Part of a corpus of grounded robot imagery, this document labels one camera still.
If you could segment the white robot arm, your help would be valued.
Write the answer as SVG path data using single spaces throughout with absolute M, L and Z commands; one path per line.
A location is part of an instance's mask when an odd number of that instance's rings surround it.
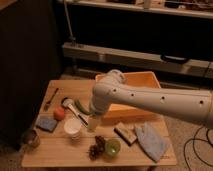
M 213 129 L 213 92 L 135 87 L 120 70 L 110 70 L 92 88 L 90 111 L 97 116 L 111 104 L 122 104 Z

